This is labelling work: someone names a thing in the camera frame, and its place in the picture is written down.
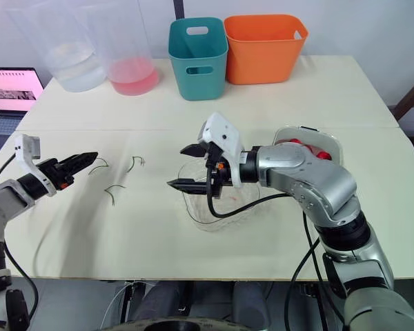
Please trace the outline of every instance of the orange basket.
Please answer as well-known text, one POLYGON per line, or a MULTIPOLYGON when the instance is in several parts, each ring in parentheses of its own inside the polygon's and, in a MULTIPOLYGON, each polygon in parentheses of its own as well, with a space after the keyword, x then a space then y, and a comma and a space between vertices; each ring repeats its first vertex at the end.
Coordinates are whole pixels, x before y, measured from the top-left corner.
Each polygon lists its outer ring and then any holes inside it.
POLYGON ((232 84, 286 81, 308 36, 298 18, 285 14, 231 16, 224 25, 226 77, 232 84))

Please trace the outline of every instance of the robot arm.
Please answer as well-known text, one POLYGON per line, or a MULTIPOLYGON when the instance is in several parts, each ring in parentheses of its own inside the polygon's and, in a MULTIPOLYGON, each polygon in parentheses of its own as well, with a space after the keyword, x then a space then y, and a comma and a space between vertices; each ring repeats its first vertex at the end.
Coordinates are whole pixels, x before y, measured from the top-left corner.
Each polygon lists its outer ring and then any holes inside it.
POLYGON ((319 233, 330 286, 336 295, 347 298, 345 323, 350 330, 403 330, 403 325, 414 330, 414 311, 392 291, 391 267, 366 222, 351 174, 299 143, 244 151, 236 132, 220 114, 212 115, 201 129, 199 144, 181 151, 194 157, 206 155, 211 181, 176 179, 169 185, 188 194, 212 192, 219 198, 224 185, 259 182, 289 194, 319 233))
POLYGON ((48 159, 37 165, 33 159, 39 159, 40 142, 36 137, 25 134, 16 141, 17 161, 29 171, 25 176, 9 179, 0 184, 0 291, 11 284, 10 271, 5 266, 4 231, 7 222, 35 205, 35 201, 44 195, 52 196, 57 190, 63 190, 74 182, 73 175, 88 167, 98 153, 90 152, 58 162, 48 159))

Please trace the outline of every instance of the white table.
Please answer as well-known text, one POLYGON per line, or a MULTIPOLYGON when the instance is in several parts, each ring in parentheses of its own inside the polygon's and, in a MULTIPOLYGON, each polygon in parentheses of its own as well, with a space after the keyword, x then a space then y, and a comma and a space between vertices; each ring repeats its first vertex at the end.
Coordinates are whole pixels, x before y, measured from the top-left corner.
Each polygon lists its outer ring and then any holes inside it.
POLYGON ((240 130, 398 127, 352 57, 301 57, 284 83, 227 85, 220 99, 196 102, 179 95, 169 60, 156 65, 159 85, 137 97, 116 93, 108 81, 69 93, 52 80, 18 130, 198 130, 213 111, 240 130))
MULTIPOLYGON (((181 193, 166 185, 190 161, 179 150, 219 111, 247 148, 272 143, 286 125, 334 134, 395 276, 414 277, 414 149, 351 57, 301 57, 287 82, 227 85, 222 98, 196 102, 179 96, 168 60, 156 64, 160 84, 138 97, 121 96, 108 82, 67 93, 52 80, 21 122, 16 133, 39 136, 42 159, 96 150, 112 165, 91 176, 79 173, 73 186, 8 224, 8 245, 29 275, 291 278, 307 244, 299 206, 290 198, 256 207, 258 222, 209 233, 193 225, 181 193), (146 164, 126 174, 132 155, 146 164), (114 189, 115 207, 103 191, 112 184, 127 187, 114 189)), ((0 165, 12 147, 13 137, 0 165)), ((23 174, 11 163, 1 180, 23 174)), ((299 278, 316 278, 310 263, 299 278)))
MULTIPOLYGON (((39 200, 8 224, 6 240, 23 269, 36 277, 290 279, 307 251, 295 201, 267 202, 255 211, 259 221, 248 219, 218 232, 203 232, 188 216, 181 193, 166 185, 191 159, 178 151, 195 141, 200 123, 196 124, 187 130, 26 131, 40 137, 42 159, 97 150, 111 167, 90 176, 79 173, 70 188, 39 200), (146 164, 126 174, 132 155, 143 156, 146 164), (103 192, 112 184, 127 187, 113 191, 115 207, 103 192)), ((345 166, 359 186, 362 209, 395 277, 413 278, 410 141, 399 128, 320 129, 342 144, 345 166)), ((275 131, 246 128, 241 133, 251 147, 252 142, 270 144, 275 131)), ((0 153, 0 165, 12 153, 12 138, 0 153)), ((23 174, 11 163, 0 180, 23 174)), ((10 263, 8 267, 18 274, 10 263)), ((299 279, 315 278, 309 262, 299 279)))

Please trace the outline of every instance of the floor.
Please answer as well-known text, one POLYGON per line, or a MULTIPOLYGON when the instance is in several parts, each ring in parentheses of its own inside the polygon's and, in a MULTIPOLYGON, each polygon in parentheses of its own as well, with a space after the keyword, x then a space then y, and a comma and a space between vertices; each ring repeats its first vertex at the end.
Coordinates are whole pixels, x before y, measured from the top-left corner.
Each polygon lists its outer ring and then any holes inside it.
MULTIPOLYGON (((29 331, 98 330, 108 304, 124 284, 120 281, 107 283, 54 279, 35 279, 35 283, 39 289, 40 302, 29 331)), ((15 277, 12 287, 23 291, 30 308, 33 298, 26 281, 15 277)), ((270 292, 268 307, 272 323, 269 330, 285 330, 283 310, 287 288, 287 282, 275 282, 270 292)), ((396 290, 414 307, 414 280, 396 281, 396 290)), ((199 282, 195 287, 195 294, 196 300, 190 311, 191 316, 220 319, 230 314, 229 282, 199 282)), ((336 304, 342 309, 342 301, 337 300, 336 304)), ((117 310, 116 305, 114 304, 114 309, 110 310, 105 327, 116 323, 116 316, 111 314, 117 310)), ((3 313, 3 310, 3 302, 0 301, 0 313, 3 313)), ((327 314, 327 318, 330 330, 341 330, 331 313, 327 314)), ((292 330, 321 330, 316 300, 296 290, 291 301, 290 324, 292 330)))

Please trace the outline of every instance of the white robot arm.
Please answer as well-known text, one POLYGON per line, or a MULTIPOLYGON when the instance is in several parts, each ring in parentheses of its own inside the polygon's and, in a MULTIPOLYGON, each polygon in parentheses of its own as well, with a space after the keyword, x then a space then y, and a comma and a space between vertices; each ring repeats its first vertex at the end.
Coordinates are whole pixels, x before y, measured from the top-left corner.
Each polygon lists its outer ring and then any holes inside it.
MULTIPOLYGON (((239 134, 229 139, 229 132, 234 131, 220 114, 212 115, 201 129, 199 145, 181 151, 207 156, 207 181, 176 179, 169 185, 188 194, 207 194, 208 200, 220 197, 223 185, 239 187, 241 183, 259 182, 289 194, 319 233, 330 286, 346 299, 346 327, 352 331, 414 330, 414 311, 393 291, 391 267, 360 208, 351 174, 332 161, 317 158, 299 143, 244 151, 239 134), (228 152, 223 157, 225 149, 240 153, 228 152), (233 176, 236 172, 239 180, 233 176)), ((209 208, 214 216, 223 216, 214 211, 212 203, 209 208)))

